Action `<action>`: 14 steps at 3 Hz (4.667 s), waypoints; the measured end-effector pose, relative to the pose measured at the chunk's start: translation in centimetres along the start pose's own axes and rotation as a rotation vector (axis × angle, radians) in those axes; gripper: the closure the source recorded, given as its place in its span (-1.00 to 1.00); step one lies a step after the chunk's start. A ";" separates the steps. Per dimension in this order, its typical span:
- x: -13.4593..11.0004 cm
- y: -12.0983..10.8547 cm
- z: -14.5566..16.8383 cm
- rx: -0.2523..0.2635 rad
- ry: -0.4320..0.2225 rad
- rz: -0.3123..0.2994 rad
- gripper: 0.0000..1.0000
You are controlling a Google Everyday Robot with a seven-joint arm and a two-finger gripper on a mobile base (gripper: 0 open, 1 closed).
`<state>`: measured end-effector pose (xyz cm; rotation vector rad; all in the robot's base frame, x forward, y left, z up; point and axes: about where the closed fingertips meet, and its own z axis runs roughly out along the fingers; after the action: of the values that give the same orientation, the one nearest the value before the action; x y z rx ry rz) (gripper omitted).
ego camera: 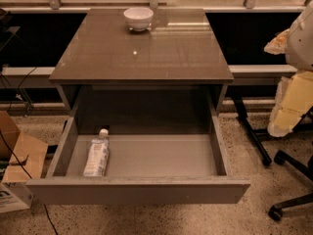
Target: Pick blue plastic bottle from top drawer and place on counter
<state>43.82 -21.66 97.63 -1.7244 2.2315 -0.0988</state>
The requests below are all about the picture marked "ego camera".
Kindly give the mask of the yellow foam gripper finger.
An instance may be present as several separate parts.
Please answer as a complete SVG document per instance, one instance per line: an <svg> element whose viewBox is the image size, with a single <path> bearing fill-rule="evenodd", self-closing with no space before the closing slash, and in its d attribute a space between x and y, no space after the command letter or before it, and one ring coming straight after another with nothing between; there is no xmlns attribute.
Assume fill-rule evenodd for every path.
<svg viewBox="0 0 313 235"><path fill-rule="evenodd" d="M268 42L265 45L264 51L272 55L284 54L287 45L287 37L289 31L290 31L289 29L286 29L280 32L277 36L275 36L270 42Z"/></svg>
<svg viewBox="0 0 313 235"><path fill-rule="evenodd" d="M313 107L313 72L298 71L291 78L282 77L267 130L273 137L284 137L300 123Z"/></svg>

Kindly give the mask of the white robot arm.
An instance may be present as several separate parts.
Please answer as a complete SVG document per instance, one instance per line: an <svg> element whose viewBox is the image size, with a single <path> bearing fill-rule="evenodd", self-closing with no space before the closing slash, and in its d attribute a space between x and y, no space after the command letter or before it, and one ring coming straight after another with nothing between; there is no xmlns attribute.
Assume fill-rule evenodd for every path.
<svg viewBox="0 0 313 235"><path fill-rule="evenodd" d="M264 51L284 54L288 65L297 69L291 78L282 77L267 130L284 137L313 107L313 2L291 24L266 44Z"/></svg>

